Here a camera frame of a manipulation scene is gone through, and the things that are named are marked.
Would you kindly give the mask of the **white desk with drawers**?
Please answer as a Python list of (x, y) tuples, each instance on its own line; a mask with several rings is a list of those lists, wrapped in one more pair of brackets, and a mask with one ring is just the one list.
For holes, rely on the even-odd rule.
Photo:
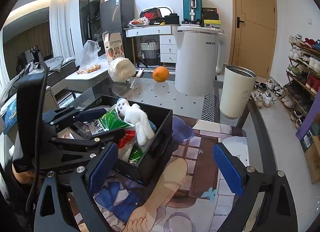
[(143, 26), (128, 28), (125, 29), (125, 32), (126, 37), (128, 38), (140, 38), (140, 43), (143, 43), (146, 40), (155, 39), (160, 45), (160, 64), (175, 64), (177, 44), (174, 33), (177, 31), (178, 26), (179, 25)]

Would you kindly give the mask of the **shoe rack with shoes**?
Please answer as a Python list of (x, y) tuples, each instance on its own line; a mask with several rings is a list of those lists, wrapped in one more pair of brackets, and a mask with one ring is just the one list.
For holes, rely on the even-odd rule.
[(289, 83), (284, 85), (282, 105), (291, 112), (290, 119), (300, 128), (319, 93), (319, 40), (289, 37), (291, 49), (286, 70)]

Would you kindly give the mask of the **wooden door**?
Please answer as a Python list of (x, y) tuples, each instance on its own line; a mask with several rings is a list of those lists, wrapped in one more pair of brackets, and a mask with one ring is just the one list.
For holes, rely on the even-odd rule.
[(268, 78), (277, 37), (276, 0), (233, 0), (229, 63)]

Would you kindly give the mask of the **teal suitcase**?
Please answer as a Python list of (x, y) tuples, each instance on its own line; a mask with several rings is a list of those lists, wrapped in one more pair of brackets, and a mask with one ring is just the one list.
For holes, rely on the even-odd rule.
[(183, 24), (202, 24), (202, 0), (183, 0)]

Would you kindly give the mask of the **cream cylindrical cup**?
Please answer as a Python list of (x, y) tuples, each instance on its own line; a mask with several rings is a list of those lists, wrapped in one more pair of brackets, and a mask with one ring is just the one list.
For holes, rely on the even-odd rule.
[(225, 67), (220, 112), (229, 119), (239, 118), (249, 100), (257, 75), (244, 67)]

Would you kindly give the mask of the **white yarn bundle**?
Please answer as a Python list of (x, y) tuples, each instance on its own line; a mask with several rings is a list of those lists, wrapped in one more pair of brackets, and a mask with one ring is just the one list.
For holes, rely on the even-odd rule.
[(114, 82), (128, 81), (135, 73), (135, 66), (127, 58), (116, 58), (108, 67), (108, 74)]

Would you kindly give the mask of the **white cylindrical trash bin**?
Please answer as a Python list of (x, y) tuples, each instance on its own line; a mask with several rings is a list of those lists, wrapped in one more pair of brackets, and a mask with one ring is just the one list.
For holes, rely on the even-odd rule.
[(195, 97), (211, 94), (215, 76), (223, 66), (224, 32), (216, 28), (182, 25), (174, 37), (177, 45), (176, 90)]

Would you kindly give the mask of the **dark grey refrigerator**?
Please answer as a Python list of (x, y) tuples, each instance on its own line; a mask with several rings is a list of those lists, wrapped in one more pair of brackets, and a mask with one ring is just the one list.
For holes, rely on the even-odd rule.
[(135, 18), (133, 0), (108, 0), (100, 4), (100, 23), (102, 33), (120, 33), (124, 55), (133, 62), (132, 41), (126, 37), (125, 29)]

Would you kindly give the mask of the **white plush toy blue hat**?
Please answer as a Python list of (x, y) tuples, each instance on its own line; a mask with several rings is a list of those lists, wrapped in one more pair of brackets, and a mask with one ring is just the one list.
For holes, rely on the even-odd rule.
[(135, 126), (138, 145), (145, 146), (155, 135), (147, 114), (138, 104), (130, 105), (125, 98), (120, 98), (116, 107), (121, 119)]

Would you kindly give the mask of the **brown cardboard box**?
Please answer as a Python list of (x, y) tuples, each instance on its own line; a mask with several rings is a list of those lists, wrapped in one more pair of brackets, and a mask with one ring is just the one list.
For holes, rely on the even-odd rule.
[(300, 144), (309, 168), (311, 183), (318, 183), (320, 180), (319, 136), (309, 129), (300, 140)]

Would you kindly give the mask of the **grey side table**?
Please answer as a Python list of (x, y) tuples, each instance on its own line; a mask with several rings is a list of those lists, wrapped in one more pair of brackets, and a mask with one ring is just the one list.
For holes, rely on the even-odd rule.
[(84, 92), (108, 77), (107, 68), (101, 68), (91, 73), (78, 74), (74, 72), (50, 88), (53, 95), (57, 95), (64, 89)]

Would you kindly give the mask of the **red white packet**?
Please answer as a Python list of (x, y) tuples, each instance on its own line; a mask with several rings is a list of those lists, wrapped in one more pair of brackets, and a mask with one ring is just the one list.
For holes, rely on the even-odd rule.
[(127, 162), (135, 142), (136, 132), (134, 130), (126, 130), (123, 138), (118, 142), (118, 158)]

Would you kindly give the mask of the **clear plastic bag with snacks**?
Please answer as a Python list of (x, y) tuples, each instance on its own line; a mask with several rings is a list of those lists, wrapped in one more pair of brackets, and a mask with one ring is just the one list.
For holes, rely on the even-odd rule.
[(98, 52), (101, 50), (99, 43), (87, 40), (81, 52), (80, 67), (77, 74), (92, 73), (101, 69)]

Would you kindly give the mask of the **green white medicine bag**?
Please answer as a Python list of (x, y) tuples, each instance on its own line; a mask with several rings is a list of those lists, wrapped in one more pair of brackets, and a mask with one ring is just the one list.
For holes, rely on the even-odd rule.
[(129, 128), (133, 127), (133, 124), (127, 123), (122, 120), (118, 114), (116, 106), (112, 106), (107, 112), (100, 118), (90, 123), (92, 134), (99, 134), (118, 128)]

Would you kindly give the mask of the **orange print cardboard carton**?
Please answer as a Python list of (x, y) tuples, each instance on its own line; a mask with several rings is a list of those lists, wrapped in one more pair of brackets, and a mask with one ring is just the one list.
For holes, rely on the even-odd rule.
[(102, 34), (107, 61), (110, 64), (116, 58), (124, 58), (124, 46), (120, 33)]

